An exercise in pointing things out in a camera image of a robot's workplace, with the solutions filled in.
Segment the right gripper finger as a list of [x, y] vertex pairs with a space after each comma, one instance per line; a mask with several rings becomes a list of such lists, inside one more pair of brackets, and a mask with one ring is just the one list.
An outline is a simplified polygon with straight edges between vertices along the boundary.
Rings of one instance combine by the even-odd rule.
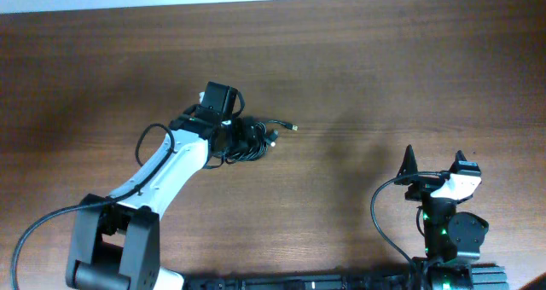
[[467, 160], [461, 150], [456, 152], [455, 160], [452, 163], [449, 172], [457, 175], [481, 177], [481, 170], [478, 164]]
[[411, 145], [405, 149], [402, 165], [396, 175], [396, 185], [411, 185], [417, 177], [418, 167], [415, 159], [415, 153]]

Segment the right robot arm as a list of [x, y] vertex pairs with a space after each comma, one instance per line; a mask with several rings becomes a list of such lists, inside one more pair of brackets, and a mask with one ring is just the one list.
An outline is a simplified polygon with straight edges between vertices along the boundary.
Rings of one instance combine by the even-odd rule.
[[457, 151], [446, 171], [419, 171], [409, 145], [404, 152], [395, 184], [408, 189], [404, 198], [416, 201], [417, 224], [424, 238], [425, 256], [414, 258], [415, 289], [471, 289], [470, 265], [480, 257], [489, 224], [457, 206], [470, 200], [481, 184], [477, 163]]

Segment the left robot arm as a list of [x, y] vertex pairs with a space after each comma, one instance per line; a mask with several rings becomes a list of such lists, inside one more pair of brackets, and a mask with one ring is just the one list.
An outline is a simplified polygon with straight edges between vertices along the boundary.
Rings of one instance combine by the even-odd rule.
[[230, 136], [244, 107], [235, 88], [210, 82], [199, 103], [160, 128], [163, 142], [108, 196], [88, 194], [73, 228], [66, 284], [73, 289], [181, 289], [184, 278], [160, 263], [160, 220], [183, 185]]

